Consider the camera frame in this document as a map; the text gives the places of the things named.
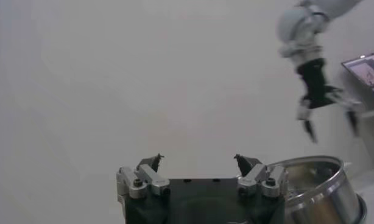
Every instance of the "screw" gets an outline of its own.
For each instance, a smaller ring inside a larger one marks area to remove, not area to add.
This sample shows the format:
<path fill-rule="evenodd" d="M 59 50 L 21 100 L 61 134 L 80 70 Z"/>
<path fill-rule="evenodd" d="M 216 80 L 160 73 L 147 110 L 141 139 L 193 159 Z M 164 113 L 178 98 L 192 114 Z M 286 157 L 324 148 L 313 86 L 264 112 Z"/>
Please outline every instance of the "screw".
<path fill-rule="evenodd" d="M 273 179 L 272 177 L 270 177 L 270 178 L 268 178 L 268 179 L 266 180 L 266 184 L 267 184 L 268 186 L 270 186 L 270 187 L 273 187 L 273 186 L 275 186 L 275 185 L 277 184 L 277 182 L 275 181 L 275 179 Z"/>
<path fill-rule="evenodd" d="M 140 179 L 135 179 L 134 182 L 133 182 L 133 185 L 135 187 L 141 187 L 143 185 L 143 181 L 140 180 Z"/>

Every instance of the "gray wall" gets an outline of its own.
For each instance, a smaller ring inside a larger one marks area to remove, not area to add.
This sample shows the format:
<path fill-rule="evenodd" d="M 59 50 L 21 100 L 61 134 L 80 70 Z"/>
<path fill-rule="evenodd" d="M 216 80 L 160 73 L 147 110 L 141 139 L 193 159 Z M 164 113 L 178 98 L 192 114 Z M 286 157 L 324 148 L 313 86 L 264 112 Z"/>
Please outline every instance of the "gray wall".
<path fill-rule="evenodd" d="M 0 223 L 122 223 L 115 172 L 158 152 L 167 177 L 232 177 L 334 155 L 372 167 L 339 107 L 295 121 L 303 86 L 277 54 L 294 1 L 0 0 Z M 374 51 L 374 0 L 323 34 L 326 71 Z"/>

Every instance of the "metal clamp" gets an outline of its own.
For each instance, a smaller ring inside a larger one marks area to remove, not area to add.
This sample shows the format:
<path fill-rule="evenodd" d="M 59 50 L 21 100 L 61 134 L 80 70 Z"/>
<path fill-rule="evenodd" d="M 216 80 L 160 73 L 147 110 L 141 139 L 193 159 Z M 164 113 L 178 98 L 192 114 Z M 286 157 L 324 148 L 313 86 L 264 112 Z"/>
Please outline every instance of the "metal clamp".
<path fill-rule="evenodd" d="M 284 194 L 283 180 L 285 178 L 285 169 L 281 166 L 275 166 L 267 180 L 261 183 L 263 195 L 270 198 L 276 198 Z"/>
<path fill-rule="evenodd" d="M 118 201 L 127 194 L 133 199 L 145 198 L 147 184 L 139 179 L 129 167 L 122 167 L 116 174 Z"/>
<path fill-rule="evenodd" d="M 147 164 L 139 165 L 136 174 L 150 185 L 153 194 L 166 196 L 171 193 L 169 180 L 159 176 L 159 174 Z"/>
<path fill-rule="evenodd" d="M 256 164 L 253 169 L 238 180 L 238 192 L 241 196 L 251 196 L 256 193 L 258 184 L 266 179 L 266 166 Z"/>

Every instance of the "white robotic arm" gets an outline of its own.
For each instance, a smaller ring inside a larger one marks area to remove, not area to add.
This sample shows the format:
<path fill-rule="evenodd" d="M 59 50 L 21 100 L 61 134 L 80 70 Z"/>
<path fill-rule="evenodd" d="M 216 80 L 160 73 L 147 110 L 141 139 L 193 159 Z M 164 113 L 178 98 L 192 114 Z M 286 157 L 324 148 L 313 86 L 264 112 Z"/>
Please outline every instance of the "white robotic arm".
<path fill-rule="evenodd" d="M 349 12 L 362 0 L 304 0 L 287 10 L 278 23 L 278 37 L 284 43 L 279 50 L 282 57 L 290 58 L 307 87 L 301 99 L 298 119 L 304 121 L 305 130 L 316 141 L 309 121 L 311 110 L 339 103 L 347 111 L 354 132 L 357 132 L 355 102 L 346 99 L 344 91 L 326 84 L 322 68 L 322 47 L 317 44 L 317 34 L 326 31 L 329 23 Z"/>
<path fill-rule="evenodd" d="M 282 57 L 291 58 L 296 67 L 320 58 L 322 48 L 316 35 L 329 23 L 349 12 L 361 0 L 305 0 L 287 10 L 278 23 L 278 36 L 284 43 Z"/>

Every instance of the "stainless steel bowl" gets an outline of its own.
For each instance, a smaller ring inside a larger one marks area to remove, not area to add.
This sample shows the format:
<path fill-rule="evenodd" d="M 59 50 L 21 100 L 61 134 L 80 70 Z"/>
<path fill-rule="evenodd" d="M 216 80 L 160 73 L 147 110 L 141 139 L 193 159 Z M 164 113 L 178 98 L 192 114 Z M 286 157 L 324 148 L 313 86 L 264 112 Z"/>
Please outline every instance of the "stainless steel bowl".
<path fill-rule="evenodd" d="M 312 156 L 270 167 L 277 165 L 288 172 L 286 224 L 357 224 L 365 217 L 341 160 Z"/>

